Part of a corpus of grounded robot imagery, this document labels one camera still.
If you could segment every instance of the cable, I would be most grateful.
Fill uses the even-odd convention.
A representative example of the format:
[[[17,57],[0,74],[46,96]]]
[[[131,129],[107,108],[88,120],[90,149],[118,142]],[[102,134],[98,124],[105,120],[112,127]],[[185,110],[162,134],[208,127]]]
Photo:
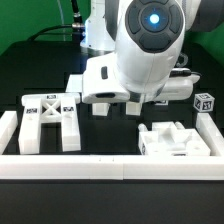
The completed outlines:
[[[180,53],[179,59],[178,59],[177,64],[176,64],[176,67],[177,68],[183,68],[184,66],[187,65],[187,63],[188,63],[188,56],[186,54],[184,54],[184,53]]]
[[[48,28],[45,28],[45,29],[39,31],[38,33],[34,34],[33,36],[29,37],[27,40],[28,41],[34,41],[39,35],[41,35],[43,33],[46,33],[46,32],[51,31],[51,30],[58,30],[58,29],[65,29],[65,28],[72,28],[72,25],[67,24],[67,25],[59,25],[59,26],[48,27]]]
[[[170,73],[170,78],[176,78],[176,77],[188,77],[191,75],[197,75],[197,76],[202,76],[201,73],[199,72],[192,72],[190,69],[188,68],[174,68],[172,69],[171,73]]]
[[[198,76],[202,77],[202,74],[199,73],[199,72],[191,72],[191,74],[192,74],[192,75],[198,75]]]
[[[58,3],[60,16],[61,16],[61,24],[64,25],[65,24],[65,19],[64,19],[64,13],[63,13],[63,10],[62,10],[62,6],[61,6],[61,1],[57,0],[57,3]]]
[[[79,6],[77,3],[77,0],[71,0],[72,3],[72,9],[74,12],[74,22],[76,23],[82,23],[82,16],[81,13],[79,11]]]

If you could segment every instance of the black table surface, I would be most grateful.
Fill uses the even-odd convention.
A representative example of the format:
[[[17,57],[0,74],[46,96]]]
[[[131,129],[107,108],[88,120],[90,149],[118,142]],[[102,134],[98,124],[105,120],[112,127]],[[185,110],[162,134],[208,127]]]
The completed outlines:
[[[224,68],[198,45],[185,45],[187,67],[203,74],[192,96],[168,106],[145,103],[141,116],[125,115],[113,104],[107,117],[92,116],[79,104],[81,152],[62,152],[60,124],[42,125],[40,154],[137,155],[138,124],[180,121],[194,128],[194,94],[215,97],[211,114],[224,131]],[[0,56],[0,116],[16,110],[19,125],[4,154],[19,156],[21,97],[63,93],[70,74],[82,74],[89,55],[72,42],[18,42]],[[222,181],[1,180],[0,223],[222,223]]]

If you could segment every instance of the white plastic block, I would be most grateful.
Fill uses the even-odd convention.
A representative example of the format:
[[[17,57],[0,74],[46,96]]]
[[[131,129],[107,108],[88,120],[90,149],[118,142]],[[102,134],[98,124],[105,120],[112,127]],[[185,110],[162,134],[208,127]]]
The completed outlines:
[[[195,94],[194,108],[199,112],[213,111],[215,98],[208,93]]]
[[[91,156],[90,179],[123,180],[123,157]]]
[[[177,130],[173,122],[153,122],[152,131],[158,131],[160,135],[170,135],[172,130]]]
[[[139,142],[138,147],[142,155],[148,155],[148,151],[146,150],[146,145],[152,142],[158,142],[159,135],[157,131],[150,132],[139,132]]]
[[[126,103],[126,114],[140,116],[142,110],[142,103],[127,102]]]
[[[16,111],[6,111],[0,119],[0,154],[8,145],[18,125]]]
[[[41,99],[27,99],[19,134],[21,154],[37,154],[40,149]]]
[[[61,98],[61,134],[63,151],[78,151],[80,132],[74,97]]]
[[[93,103],[92,114],[93,116],[107,116],[109,108],[109,103]]]
[[[64,96],[73,96],[75,97],[75,102],[80,103],[79,93],[48,93],[48,94],[32,94],[24,95],[22,97],[22,105],[26,106],[27,100],[42,99],[45,102],[53,104],[54,102],[60,100]]]
[[[148,156],[209,156],[210,149],[195,129],[173,122],[156,122],[153,131],[139,133],[139,149]]]
[[[208,113],[198,113],[196,128],[211,149],[212,156],[224,156],[224,139]]]
[[[81,93],[82,92],[82,75],[70,75],[66,93]]]
[[[168,106],[168,104],[169,104],[168,100],[155,101],[156,106]]]

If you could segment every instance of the wire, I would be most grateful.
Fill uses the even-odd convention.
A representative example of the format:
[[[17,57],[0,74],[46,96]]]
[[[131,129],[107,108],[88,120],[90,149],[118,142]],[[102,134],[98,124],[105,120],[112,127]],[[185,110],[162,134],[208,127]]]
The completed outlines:
[[[29,37],[27,40],[28,41],[34,41],[38,36],[42,35],[43,33],[46,33],[46,32],[51,31],[51,30],[58,30],[58,29],[65,29],[65,28],[72,28],[72,25],[67,24],[67,25],[59,25],[59,26],[48,27],[48,28],[45,28],[45,29],[39,31],[38,33],[34,34],[33,36]]]
[[[74,12],[74,22],[82,23],[82,16],[81,16],[81,13],[79,11],[79,6],[78,6],[78,3],[77,3],[77,0],[71,0],[71,3],[72,3],[72,9],[73,9],[73,12]]]
[[[192,74],[192,75],[198,75],[198,76],[202,77],[202,74],[199,73],[199,72],[191,72],[191,74]]]
[[[62,10],[62,6],[61,6],[61,1],[57,0],[57,3],[58,3],[60,16],[61,16],[61,24],[64,25],[65,24],[65,19],[64,19],[64,13],[63,13],[63,10]]]
[[[184,54],[184,53],[180,53],[178,61],[177,61],[177,64],[176,64],[176,67],[177,68],[183,68],[184,66],[187,65],[187,63],[188,63],[188,56],[186,54]]]

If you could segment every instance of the white 3d printed part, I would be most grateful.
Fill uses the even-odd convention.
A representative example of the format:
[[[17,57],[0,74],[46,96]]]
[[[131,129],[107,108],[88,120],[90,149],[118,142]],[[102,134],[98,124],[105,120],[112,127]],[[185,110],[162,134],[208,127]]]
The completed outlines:
[[[209,156],[210,149],[195,129],[184,129],[178,122],[157,122],[152,131],[139,127],[139,149],[150,156]]]
[[[6,111],[0,119],[0,155],[8,145],[18,125],[15,111]]]
[[[107,116],[110,109],[109,103],[93,103],[92,114],[93,116]]]
[[[79,123],[74,97],[61,98],[61,129],[63,151],[81,150]]]
[[[78,93],[26,95],[19,135],[21,154],[40,152],[41,123],[61,122],[63,151],[81,150],[76,103],[80,103]]]
[[[196,128],[212,149],[212,156],[224,156],[223,136],[208,113],[198,113]]]
[[[41,99],[28,99],[23,113],[19,133],[19,148],[21,154],[39,153],[42,113]]]

